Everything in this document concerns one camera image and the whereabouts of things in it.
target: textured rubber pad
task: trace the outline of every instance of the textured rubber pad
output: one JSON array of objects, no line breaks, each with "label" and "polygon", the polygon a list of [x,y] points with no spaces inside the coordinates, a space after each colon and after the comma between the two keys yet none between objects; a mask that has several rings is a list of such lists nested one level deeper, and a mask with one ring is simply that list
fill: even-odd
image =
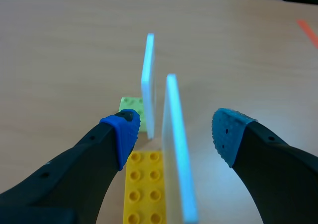
[{"label": "textured rubber pad", "polygon": [[220,108],[213,115],[213,143],[230,168],[235,162],[245,127],[252,121],[257,120],[227,108]]}]

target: white plastic plate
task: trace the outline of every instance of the white plastic plate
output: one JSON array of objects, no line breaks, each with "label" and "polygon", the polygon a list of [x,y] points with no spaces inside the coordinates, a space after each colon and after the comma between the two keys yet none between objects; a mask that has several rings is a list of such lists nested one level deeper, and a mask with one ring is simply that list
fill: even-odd
[{"label": "white plastic plate", "polygon": [[156,73],[155,73],[155,35],[148,34],[144,66],[141,76],[141,90],[144,100],[148,139],[155,136],[156,118]]},{"label": "white plastic plate", "polygon": [[175,74],[166,80],[162,148],[167,224],[197,224],[187,139]]}]

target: wooden table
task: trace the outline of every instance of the wooden table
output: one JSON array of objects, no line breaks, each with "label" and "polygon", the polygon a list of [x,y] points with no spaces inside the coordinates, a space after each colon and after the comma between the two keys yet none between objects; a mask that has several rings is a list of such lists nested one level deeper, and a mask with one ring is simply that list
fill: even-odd
[{"label": "wooden table", "polygon": [[[318,155],[318,7],[266,0],[0,0],[0,191],[72,147],[122,96],[141,96],[148,32],[157,37],[160,149],[165,77],[176,73],[201,223],[257,224],[243,183],[217,154],[219,107],[257,118]],[[99,224],[122,223],[125,171]]]}]

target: yellow lego brick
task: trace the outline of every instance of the yellow lego brick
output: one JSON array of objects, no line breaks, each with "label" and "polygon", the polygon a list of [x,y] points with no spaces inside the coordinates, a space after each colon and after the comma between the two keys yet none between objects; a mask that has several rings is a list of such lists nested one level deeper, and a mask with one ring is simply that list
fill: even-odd
[{"label": "yellow lego brick", "polygon": [[161,151],[134,151],[126,166],[123,224],[166,224]]}]

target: green lego brick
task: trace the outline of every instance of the green lego brick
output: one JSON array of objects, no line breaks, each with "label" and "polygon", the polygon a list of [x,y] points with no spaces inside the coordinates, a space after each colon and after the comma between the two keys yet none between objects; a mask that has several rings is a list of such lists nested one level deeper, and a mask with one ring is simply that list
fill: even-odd
[{"label": "green lego brick", "polygon": [[140,115],[140,129],[141,132],[146,132],[146,118],[144,111],[144,100],[142,97],[122,97],[120,101],[119,111],[123,109],[134,109]]}]

